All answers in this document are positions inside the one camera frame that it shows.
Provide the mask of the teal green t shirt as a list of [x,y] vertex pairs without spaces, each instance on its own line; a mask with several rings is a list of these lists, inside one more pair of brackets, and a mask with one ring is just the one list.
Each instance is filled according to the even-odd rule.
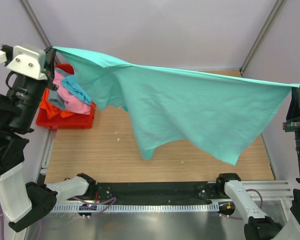
[[300,84],[138,65],[90,50],[56,48],[100,110],[128,112],[139,152],[189,140],[230,165],[265,130]]

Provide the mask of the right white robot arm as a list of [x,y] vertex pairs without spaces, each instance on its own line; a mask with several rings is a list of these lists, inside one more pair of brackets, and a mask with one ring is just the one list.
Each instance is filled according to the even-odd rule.
[[[300,87],[291,91],[291,102],[282,124],[285,132],[294,132],[300,184]],[[275,222],[256,205],[236,173],[221,173],[216,179],[215,192],[221,198],[229,197],[244,221],[247,240],[300,240],[300,189],[293,189],[289,218],[285,225]]]

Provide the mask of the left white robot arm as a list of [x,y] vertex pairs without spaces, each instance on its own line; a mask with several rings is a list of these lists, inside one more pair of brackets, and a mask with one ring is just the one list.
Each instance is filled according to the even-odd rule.
[[25,182],[23,176],[25,134],[31,125],[46,89],[56,90],[56,50],[26,45],[2,45],[0,64],[15,76],[6,94],[0,94],[0,219],[21,232],[44,218],[57,202],[77,196],[91,200],[96,181],[84,173],[54,183]]

